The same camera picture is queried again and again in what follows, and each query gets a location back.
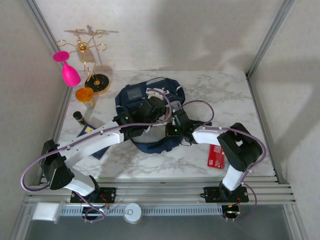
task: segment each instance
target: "black bottle cap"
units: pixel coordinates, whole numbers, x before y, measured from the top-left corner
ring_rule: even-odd
[[[81,112],[79,112],[79,111],[75,111],[75,112],[73,113],[73,117],[74,117],[76,120],[80,120],[80,119],[82,119],[82,114],[81,114]]]

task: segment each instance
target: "orange lid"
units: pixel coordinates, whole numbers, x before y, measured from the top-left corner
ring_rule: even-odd
[[[93,96],[94,90],[90,87],[83,87],[75,92],[75,98],[82,103],[89,102]]]

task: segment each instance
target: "white wall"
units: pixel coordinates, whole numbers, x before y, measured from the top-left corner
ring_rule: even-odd
[[[252,79],[311,240],[320,239],[319,16],[318,0],[295,1]]]
[[[99,70],[246,71],[283,0],[36,0],[57,40],[109,31]],[[62,47],[72,51],[74,47]],[[82,70],[78,55],[69,63]]]
[[[1,2],[0,22],[0,239],[7,240],[25,194],[21,173],[50,138],[66,87],[21,0]]]

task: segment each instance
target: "small bottle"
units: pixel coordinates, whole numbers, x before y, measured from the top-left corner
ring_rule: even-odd
[[[94,90],[91,87],[83,87],[75,92],[75,98],[82,102],[87,109],[92,109],[96,101],[94,99]]]
[[[84,126],[87,124],[87,122],[86,122],[86,120],[84,119],[84,117],[82,116],[81,112],[75,111],[75,112],[73,113],[73,117],[75,118],[75,120],[78,121],[78,123],[79,123],[82,127],[84,127]]]

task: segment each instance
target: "gray floor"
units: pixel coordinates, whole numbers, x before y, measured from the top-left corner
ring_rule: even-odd
[[[248,211],[252,206],[242,207]],[[84,223],[81,217],[61,217],[58,224],[33,221],[28,240],[291,240],[281,205],[258,206],[244,220],[225,222],[221,216],[145,216],[135,225],[123,217]]]

